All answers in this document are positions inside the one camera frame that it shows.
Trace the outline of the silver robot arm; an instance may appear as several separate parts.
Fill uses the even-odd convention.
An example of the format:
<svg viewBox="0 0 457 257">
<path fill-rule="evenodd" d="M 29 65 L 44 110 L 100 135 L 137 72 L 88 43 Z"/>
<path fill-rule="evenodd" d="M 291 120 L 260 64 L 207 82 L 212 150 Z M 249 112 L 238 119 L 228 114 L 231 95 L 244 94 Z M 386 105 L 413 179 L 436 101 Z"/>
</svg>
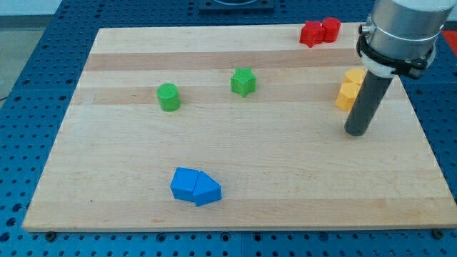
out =
<svg viewBox="0 0 457 257">
<path fill-rule="evenodd" d="M 435 42 L 456 0 L 376 0 L 359 26 L 357 52 L 374 75 L 418 79 L 433 63 Z"/>
</svg>

